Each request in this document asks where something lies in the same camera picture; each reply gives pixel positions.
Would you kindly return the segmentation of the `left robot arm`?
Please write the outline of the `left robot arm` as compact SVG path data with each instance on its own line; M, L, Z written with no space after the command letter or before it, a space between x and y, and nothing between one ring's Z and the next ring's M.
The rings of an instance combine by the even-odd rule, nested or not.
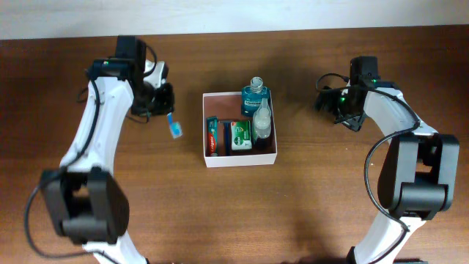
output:
M38 187L58 236L82 246L99 263L148 263L128 233L130 206L114 178L114 156L128 114L149 119L174 111L167 64L148 60L153 49L120 35L114 55L86 70L88 97L78 130L57 169Z

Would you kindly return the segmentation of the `green toothpaste box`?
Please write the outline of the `green toothpaste box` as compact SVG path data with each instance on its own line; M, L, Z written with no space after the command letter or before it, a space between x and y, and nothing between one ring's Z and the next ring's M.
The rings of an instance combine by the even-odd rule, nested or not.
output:
M218 155L218 118L211 116L207 118L207 155Z

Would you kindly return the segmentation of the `green white soap packet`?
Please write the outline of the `green white soap packet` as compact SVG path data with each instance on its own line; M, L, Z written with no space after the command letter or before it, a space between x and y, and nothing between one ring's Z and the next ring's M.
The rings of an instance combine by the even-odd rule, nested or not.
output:
M233 151L244 151L252 149L251 122L249 120L233 121L231 129L231 148Z

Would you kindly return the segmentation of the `blue white toothbrush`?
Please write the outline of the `blue white toothbrush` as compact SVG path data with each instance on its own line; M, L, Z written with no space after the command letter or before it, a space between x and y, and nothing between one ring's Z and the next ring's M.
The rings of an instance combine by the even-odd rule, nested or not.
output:
M173 115L172 113L167 114L167 120L169 123L169 130L171 132L171 136L174 139L177 139L182 136L182 127L179 122L173 121Z

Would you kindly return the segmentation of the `clear pump soap bottle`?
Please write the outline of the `clear pump soap bottle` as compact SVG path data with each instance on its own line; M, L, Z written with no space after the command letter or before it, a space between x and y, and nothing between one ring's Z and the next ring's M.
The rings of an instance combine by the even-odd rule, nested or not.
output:
M269 145L271 134L271 110L267 98L262 99L254 112L252 125L254 147L263 150Z

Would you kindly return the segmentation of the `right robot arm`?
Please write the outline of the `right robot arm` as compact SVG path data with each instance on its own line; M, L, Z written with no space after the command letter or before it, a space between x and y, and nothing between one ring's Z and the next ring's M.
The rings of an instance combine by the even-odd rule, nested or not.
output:
M375 56L350 61L345 86L318 88L314 107L336 124L358 132L366 118L383 133L363 166L366 192L378 210L364 239L350 248L347 263L395 263L410 236L451 207L459 141L438 133L407 104L401 89L384 81Z

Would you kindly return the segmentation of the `blue mouthwash bottle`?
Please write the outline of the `blue mouthwash bottle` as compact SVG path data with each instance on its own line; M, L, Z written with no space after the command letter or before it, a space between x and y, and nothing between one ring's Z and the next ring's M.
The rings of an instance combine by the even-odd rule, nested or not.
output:
M271 92L264 85L260 77L253 77L250 84L241 90L241 114L246 117L253 117L254 112L260 107L262 99L270 99Z

